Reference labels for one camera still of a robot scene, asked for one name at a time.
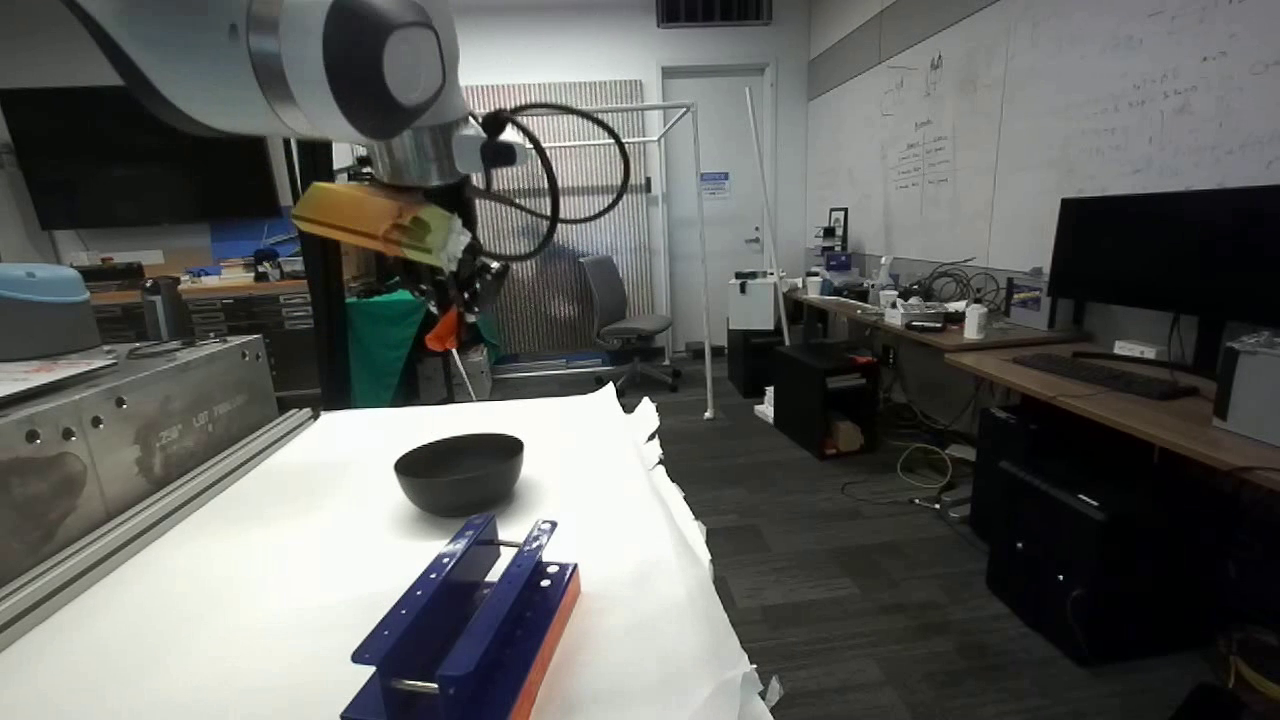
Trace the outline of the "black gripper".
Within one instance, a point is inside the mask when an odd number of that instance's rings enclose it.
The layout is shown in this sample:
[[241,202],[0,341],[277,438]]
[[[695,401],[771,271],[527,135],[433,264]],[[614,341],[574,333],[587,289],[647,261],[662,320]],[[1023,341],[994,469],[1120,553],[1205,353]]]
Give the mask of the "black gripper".
[[418,297],[433,316],[442,316],[448,309],[475,316],[489,298],[499,297],[502,278],[502,261],[462,252],[457,266],[427,266],[418,278]]

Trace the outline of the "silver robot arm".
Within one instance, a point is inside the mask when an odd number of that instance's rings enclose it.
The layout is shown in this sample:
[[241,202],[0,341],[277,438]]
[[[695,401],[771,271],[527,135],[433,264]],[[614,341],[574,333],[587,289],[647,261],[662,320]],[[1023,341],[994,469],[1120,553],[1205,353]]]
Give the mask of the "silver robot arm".
[[418,266],[441,309],[497,264],[472,219],[485,140],[441,0],[65,0],[117,75],[183,130],[363,142],[368,181],[317,181],[302,236]]

